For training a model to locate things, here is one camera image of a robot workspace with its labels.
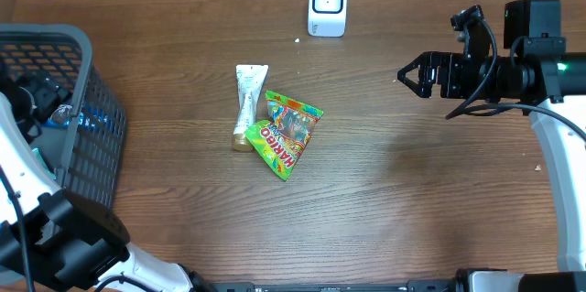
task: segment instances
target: candy bag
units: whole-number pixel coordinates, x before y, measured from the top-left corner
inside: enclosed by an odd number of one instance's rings
[[[273,171],[287,180],[323,111],[271,91],[266,91],[266,101],[274,123],[260,121],[244,134]]]

